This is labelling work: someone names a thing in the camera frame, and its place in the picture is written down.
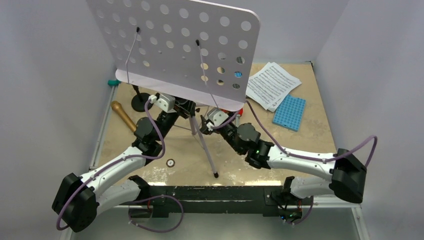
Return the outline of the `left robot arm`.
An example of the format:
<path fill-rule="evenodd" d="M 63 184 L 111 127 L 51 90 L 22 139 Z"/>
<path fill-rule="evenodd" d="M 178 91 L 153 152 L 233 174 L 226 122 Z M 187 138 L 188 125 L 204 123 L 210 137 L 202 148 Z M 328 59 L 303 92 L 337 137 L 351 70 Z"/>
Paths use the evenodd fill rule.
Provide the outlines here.
<path fill-rule="evenodd" d="M 81 232 L 99 214 L 118 205 L 142 205 L 155 199 L 167 199 L 165 194 L 152 195 L 151 186 L 138 175 L 130 176 L 121 185 L 116 182 L 161 159 L 166 152 L 165 136 L 179 117 L 192 117 L 195 107 L 189 100 L 165 104 L 156 119 L 148 113 L 137 122 L 135 141 L 123 153 L 82 175 L 66 175 L 51 207 L 57 214 L 56 229 Z"/>

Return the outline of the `gold microphone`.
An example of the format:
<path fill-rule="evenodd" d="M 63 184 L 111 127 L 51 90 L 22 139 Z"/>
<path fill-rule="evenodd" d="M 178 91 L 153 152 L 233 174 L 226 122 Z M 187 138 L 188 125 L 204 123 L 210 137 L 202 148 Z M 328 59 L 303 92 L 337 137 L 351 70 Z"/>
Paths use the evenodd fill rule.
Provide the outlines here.
<path fill-rule="evenodd" d="M 121 118 L 121 120 L 126 124 L 126 126 L 131 130 L 131 132 L 135 132 L 136 124 L 129 117 L 127 112 L 124 110 L 122 104 L 116 100 L 113 100 L 110 103 L 111 109 Z"/>

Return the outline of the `sheet music page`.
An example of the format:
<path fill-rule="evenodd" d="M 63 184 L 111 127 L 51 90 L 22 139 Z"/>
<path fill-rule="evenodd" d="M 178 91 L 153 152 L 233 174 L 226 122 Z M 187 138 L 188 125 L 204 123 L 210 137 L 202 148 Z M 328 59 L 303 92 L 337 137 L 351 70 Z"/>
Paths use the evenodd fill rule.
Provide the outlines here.
<path fill-rule="evenodd" d="M 265 110 L 280 98 L 285 98 L 302 82 L 275 62 L 267 63 L 260 71 L 249 77 L 246 96 Z"/>
<path fill-rule="evenodd" d="M 285 99 L 284 97 L 278 99 L 276 102 L 272 103 L 267 108 L 267 110 L 270 111 L 270 112 L 272 112 L 272 113 L 274 113 L 277 110 L 277 108 L 280 106 L 280 104 L 283 102 L 284 99 Z"/>

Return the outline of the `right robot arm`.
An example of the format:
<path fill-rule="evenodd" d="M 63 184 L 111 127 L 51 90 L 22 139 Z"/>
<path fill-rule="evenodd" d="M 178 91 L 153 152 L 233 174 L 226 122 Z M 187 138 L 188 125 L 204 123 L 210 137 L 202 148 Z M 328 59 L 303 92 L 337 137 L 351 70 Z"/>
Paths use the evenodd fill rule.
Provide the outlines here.
<path fill-rule="evenodd" d="M 317 195 L 335 195 L 339 199 L 360 204 L 363 202 L 367 167 L 353 151 L 338 149 L 333 153 L 314 153 L 278 147 L 261 139 L 251 123 L 235 126 L 229 123 L 217 128 L 210 120 L 201 123 L 200 131 L 216 133 L 245 161 L 256 169 L 287 169 L 309 174 L 309 178 L 288 177 L 280 196 L 288 204 Z"/>

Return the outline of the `black microphone stand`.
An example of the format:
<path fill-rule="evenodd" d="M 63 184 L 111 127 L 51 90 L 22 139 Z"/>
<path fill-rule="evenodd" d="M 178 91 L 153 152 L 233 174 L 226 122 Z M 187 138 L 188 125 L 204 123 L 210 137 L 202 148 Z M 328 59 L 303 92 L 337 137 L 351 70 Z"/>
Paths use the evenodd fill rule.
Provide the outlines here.
<path fill-rule="evenodd" d="M 149 103 L 147 107 L 145 106 L 146 102 L 149 100 L 150 95 L 146 92 L 140 92 L 139 87 L 136 85 L 132 84 L 132 88 L 136 92 L 136 95 L 131 100 L 131 107 L 139 113 L 150 110 L 153 106 L 152 103 Z"/>

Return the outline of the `lavender tripod music stand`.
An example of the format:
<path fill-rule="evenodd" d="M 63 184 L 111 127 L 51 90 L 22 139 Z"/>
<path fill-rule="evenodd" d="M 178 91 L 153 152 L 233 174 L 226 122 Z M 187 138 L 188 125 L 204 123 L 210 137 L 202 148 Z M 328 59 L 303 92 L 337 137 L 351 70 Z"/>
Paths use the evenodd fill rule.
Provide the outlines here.
<path fill-rule="evenodd" d="M 251 10 L 202 0 L 90 0 L 116 65 L 138 87 L 237 112 L 260 31 Z M 192 133 L 204 138 L 196 117 Z"/>

